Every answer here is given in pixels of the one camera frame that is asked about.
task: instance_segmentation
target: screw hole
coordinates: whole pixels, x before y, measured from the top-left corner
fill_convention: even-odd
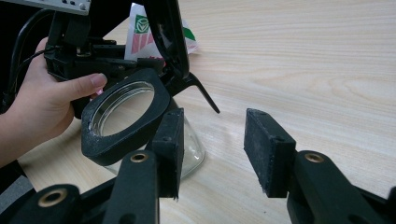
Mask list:
[[[40,207],[51,207],[63,201],[66,198],[66,195],[67,195],[67,189],[54,189],[44,194],[38,200],[38,205]]]

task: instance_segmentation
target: hand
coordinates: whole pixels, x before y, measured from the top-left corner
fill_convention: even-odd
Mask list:
[[[38,44],[36,52],[44,49],[46,43],[47,38]],[[94,96],[106,82],[103,74],[57,82],[48,74],[44,56],[35,57],[15,102],[0,117],[0,167],[63,133],[74,117],[70,102]]]

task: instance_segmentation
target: wooden table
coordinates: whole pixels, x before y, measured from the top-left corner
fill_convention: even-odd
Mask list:
[[[352,184],[381,197],[396,185],[396,2],[192,1],[181,16],[199,50],[190,56],[221,111],[196,88],[176,97],[206,150],[161,199],[162,223],[290,223],[284,199],[268,199],[243,149],[247,108],[274,117],[297,150],[329,156]],[[108,38],[125,43],[127,21]],[[114,177],[80,153],[80,120],[20,163],[37,190],[81,192]]]

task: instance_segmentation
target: black mechanical rig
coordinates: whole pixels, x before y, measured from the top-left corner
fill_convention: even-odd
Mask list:
[[[143,4],[165,67],[158,60],[123,60],[124,46],[89,36],[90,17],[54,13],[45,53],[49,72],[60,81],[93,72],[102,72],[109,80],[97,100],[73,103],[76,118],[82,119],[83,154],[100,165],[123,158],[122,164],[117,177],[83,194],[72,185],[39,191],[16,208],[7,222],[159,223],[159,198],[177,198],[184,115],[173,96],[196,85],[219,110],[189,71],[177,1]],[[120,97],[120,90],[131,85],[133,90],[154,91],[150,108],[126,130],[98,138],[100,133],[90,125],[97,124]],[[137,150],[146,143],[145,150]],[[396,223],[396,188],[387,199],[377,197],[352,186],[325,155],[297,152],[295,145],[271,116],[247,110],[244,149],[267,196],[288,197],[292,223]]]

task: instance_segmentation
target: finger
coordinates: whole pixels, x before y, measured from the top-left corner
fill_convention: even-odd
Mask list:
[[[47,45],[47,41],[48,41],[47,37],[41,39],[40,43],[38,43],[37,47],[35,48],[35,52],[39,52],[40,50],[45,49]]]
[[[95,94],[97,91],[101,90],[106,83],[106,76],[100,73],[71,79],[57,84],[57,96],[62,102],[70,102]]]

